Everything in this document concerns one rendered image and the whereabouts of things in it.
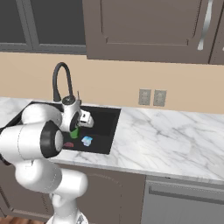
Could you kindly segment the brown wall cupboard door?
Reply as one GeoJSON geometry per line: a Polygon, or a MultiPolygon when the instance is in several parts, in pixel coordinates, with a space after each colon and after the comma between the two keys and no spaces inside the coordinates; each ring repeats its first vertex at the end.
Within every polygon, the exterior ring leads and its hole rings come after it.
{"type": "Polygon", "coordinates": [[[208,0],[82,0],[87,57],[206,64],[224,0],[213,0],[204,49],[198,51],[208,0]]]}
{"type": "Polygon", "coordinates": [[[213,65],[224,65],[224,12],[220,18],[210,63],[213,65]]]}

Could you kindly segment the grey wall socket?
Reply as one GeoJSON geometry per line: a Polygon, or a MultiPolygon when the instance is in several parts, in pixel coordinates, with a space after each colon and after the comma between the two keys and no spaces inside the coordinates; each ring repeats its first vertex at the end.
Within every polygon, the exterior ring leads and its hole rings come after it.
{"type": "Polygon", "coordinates": [[[151,90],[150,89],[140,89],[138,104],[149,106],[150,101],[151,101],[151,90]]]}
{"type": "Polygon", "coordinates": [[[165,105],[166,91],[165,90],[155,90],[153,105],[158,107],[163,107],[165,105]]]}

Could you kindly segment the grey dishwasher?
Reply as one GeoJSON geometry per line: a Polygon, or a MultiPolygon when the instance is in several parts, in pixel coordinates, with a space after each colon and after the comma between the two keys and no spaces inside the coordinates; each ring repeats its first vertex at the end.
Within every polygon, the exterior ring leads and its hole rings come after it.
{"type": "Polygon", "coordinates": [[[148,182],[200,186],[224,192],[224,185],[148,176],[141,224],[224,224],[224,205],[151,194],[148,182]]]}

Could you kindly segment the brown base cupboard door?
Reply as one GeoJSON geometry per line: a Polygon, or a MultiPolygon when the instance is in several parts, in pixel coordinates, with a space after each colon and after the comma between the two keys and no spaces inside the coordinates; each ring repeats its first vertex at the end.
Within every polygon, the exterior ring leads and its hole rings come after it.
{"type": "Polygon", "coordinates": [[[141,224],[145,183],[143,174],[70,164],[59,166],[87,175],[87,191],[77,199],[77,204],[89,224],[141,224]]]}
{"type": "Polygon", "coordinates": [[[15,167],[0,161],[0,196],[7,215],[47,222],[53,215],[49,196],[23,188],[15,178],[15,167]]]}

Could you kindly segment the black curved tap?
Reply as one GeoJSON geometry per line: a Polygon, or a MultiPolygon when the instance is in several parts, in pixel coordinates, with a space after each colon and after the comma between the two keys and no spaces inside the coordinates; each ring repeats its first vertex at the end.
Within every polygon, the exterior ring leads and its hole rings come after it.
{"type": "Polygon", "coordinates": [[[58,90],[57,81],[58,81],[59,70],[62,67],[66,71],[66,79],[67,79],[67,85],[68,85],[69,99],[72,100],[74,98],[70,70],[69,70],[69,68],[68,68],[66,63],[60,62],[54,68],[53,75],[52,75],[52,91],[53,91],[53,100],[55,102],[60,102],[61,101],[61,97],[60,97],[60,92],[58,90]]]}

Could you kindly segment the black sink basin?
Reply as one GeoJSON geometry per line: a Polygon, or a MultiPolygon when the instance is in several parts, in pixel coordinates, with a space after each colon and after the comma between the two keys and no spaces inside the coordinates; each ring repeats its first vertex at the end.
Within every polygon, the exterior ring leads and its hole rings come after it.
{"type": "Polygon", "coordinates": [[[73,109],[54,103],[29,104],[19,117],[19,124],[5,127],[0,133],[0,154],[15,161],[32,158],[53,158],[61,150],[83,151],[98,154],[110,153],[116,132],[120,110],[80,106],[73,109]],[[92,128],[79,127],[82,117],[92,116],[92,128]],[[70,137],[70,132],[79,128],[79,136],[70,137]],[[81,139],[92,137],[85,146],[81,139]],[[73,143],[73,147],[64,146],[73,143]]]}

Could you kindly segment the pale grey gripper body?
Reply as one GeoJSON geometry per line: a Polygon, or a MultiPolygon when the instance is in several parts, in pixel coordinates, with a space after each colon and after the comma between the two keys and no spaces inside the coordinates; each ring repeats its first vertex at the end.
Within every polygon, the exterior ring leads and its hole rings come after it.
{"type": "Polygon", "coordinates": [[[92,116],[85,118],[82,117],[78,122],[79,127],[92,128],[94,126],[94,120],[92,116]]]}

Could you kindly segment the light blue small container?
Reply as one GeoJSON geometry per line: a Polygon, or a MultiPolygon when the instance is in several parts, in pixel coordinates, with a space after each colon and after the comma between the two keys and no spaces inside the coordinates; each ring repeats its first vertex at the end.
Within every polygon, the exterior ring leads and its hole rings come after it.
{"type": "Polygon", "coordinates": [[[93,138],[90,136],[84,136],[81,141],[85,146],[89,146],[92,143],[93,138]]]}

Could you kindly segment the dark glass cupboard door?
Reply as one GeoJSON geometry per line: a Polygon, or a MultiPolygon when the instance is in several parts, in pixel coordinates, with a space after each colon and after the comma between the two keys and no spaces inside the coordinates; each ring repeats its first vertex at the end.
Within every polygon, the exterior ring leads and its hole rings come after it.
{"type": "Polygon", "coordinates": [[[82,0],[24,0],[33,50],[86,54],[82,0]]]}
{"type": "Polygon", "coordinates": [[[30,52],[32,41],[22,0],[0,0],[0,52],[30,52]]]}

